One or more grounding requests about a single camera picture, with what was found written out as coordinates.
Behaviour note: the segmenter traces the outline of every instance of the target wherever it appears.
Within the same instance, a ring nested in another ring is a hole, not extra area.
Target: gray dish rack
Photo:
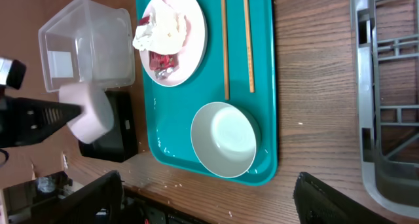
[[[403,118],[406,111],[419,111],[419,96],[416,93],[416,104],[409,105],[383,105],[380,97],[380,68],[385,67],[386,62],[419,60],[419,0],[414,1],[416,33],[379,40],[376,19],[380,17],[376,16],[376,10],[380,7],[377,3],[381,6],[388,1],[350,0],[362,179],[367,192],[383,207],[400,215],[419,218],[419,160],[397,159],[419,139],[418,120]],[[416,76],[419,76],[418,63]],[[384,111],[393,112],[394,120],[384,120]],[[384,149],[383,128],[401,127],[413,128],[412,133],[391,149]]]

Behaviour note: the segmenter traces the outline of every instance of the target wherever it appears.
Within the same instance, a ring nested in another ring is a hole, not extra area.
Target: dish rack
[[[398,0],[350,0],[354,64],[357,73],[357,106],[361,169],[367,192],[383,207],[401,215],[419,218],[419,159],[406,159],[404,153],[416,154],[419,139],[419,95],[412,104],[386,104],[380,97],[380,82],[386,66],[416,59],[416,87],[419,81],[419,0],[415,2],[414,35],[379,39],[376,15],[380,7]],[[401,134],[400,129],[408,128]],[[392,145],[387,146],[388,138]]]

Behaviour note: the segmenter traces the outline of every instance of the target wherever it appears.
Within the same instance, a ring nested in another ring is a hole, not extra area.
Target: bowl
[[[183,47],[177,53],[178,66],[166,79],[157,79],[156,74],[150,69],[149,52],[140,51],[141,62],[145,72],[157,84],[166,87],[174,87],[184,83],[198,69],[207,47],[208,31],[204,13],[196,0],[163,0],[177,12],[185,15],[187,23],[187,36]],[[145,8],[143,18],[151,12],[150,3]]]
[[[249,170],[260,142],[256,120],[223,102],[203,106],[191,126],[191,141],[199,161],[213,174],[238,177]]]

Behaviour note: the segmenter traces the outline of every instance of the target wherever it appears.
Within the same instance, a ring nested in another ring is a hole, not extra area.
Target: tray rim
[[[272,93],[273,93],[273,96],[272,96],[271,107],[273,107],[273,109],[274,109],[273,112],[272,112],[272,117],[274,118],[274,123],[272,123],[272,138],[271,138],[271,140],[272,140],[272,143],[275,143],[275,146],[273,146],[273,145],[271,145],[271,146],[273,148],[272,152],[274,153],[273,157],[275,157],[275,159],[271,163],[272,170],[270,171],[268,176],[263,181],[252,183],[252,182],[246,182],[246,181],[238,180],[237,178],[239,178],[240,176],[235,177],[235,178],[223,178],[223,177],[216,176],[215,174],[211,173],[208,170],[207,170],[207,173],[205,173],[205,172],[201,172],[199,170],[178,166],[176,164],[172,164],[172,163],[163,161],[156,156],[156,154],[154,152],[155,148],[153,146],[150,146],[151,141],[150,141],[150,138],[148,137],[150,129],[147,127],[147,139],[148,139],[148,142],[149,142],[149,149],[150,149],[151,153],[153,154],[153,157],[157,161],[159,161],[160,163],[162,163],[164,165],[171,166],[171,167],[174,167],[174,168],[179,168],[179,169],[186,170],[186,171],[189,171],[189,172],[194,172],[196,174],[202,174],[202,175],[205,175],[205,176],[216,177],[218,179],[233,181],[235,183],[240,183],[240,184],[244,184],[244,185],[248,185],[248,186],[254,186],[254,187],[265,185],[270,180],[273,179],[273,177],[276,174],[276,171],[278,170],[278,160],[279,160],[279,157],[278,157],[278,146],[279,146],[278,145],[278,140],[279,140],[279,138],[278,138],[278,108],[277,108],[277,86],[276,86],[276,51],[275,51],[275,40],[274,40],[274,17],[273,17],[274,14],[273,14],[273,10],[272,10],[273,0],[269,0],[269,1],[270,2],[268,2],[268,4],[267,4],[268,5],[268,15],[270,17],[269,20],[268,20],[268,22],[269,22],[268,33],[269,33],[269,37],[270,37],[270,42],[269,42],[268,45],[270,46],[270,57],[271,57],[270,58],[270,63],[271,63],[271,72],[272,72]],[[139,12],[139,4],[138,3],[139,3],[139,0],[136,0],[137,19],[141,19],[141,17],[143,16],[144,10],[142,12]],[[142,74],[143,74],[143,83],[144,83],[144,80],[149,78],[149,76],[148,76],[147,72],[144,70],[144,66],[143,66],[142,63],[141,63],[141,70],[142,70]]]

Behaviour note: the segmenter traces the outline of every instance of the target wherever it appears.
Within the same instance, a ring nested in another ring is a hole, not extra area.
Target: white tissue
[[[158,54],[177,54],[186,39],[185,15],[177,13],[163,0],[151,0],[150,22],[138,26],[134,48]]]

